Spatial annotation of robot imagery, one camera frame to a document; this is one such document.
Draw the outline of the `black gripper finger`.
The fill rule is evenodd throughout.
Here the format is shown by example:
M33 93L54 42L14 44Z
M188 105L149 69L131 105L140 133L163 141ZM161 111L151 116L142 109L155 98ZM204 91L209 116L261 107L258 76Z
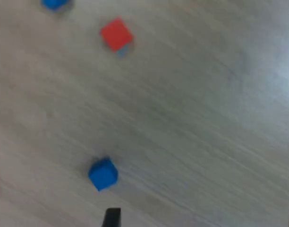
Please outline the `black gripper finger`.
M102 227L121 227L121 208L107 208Z

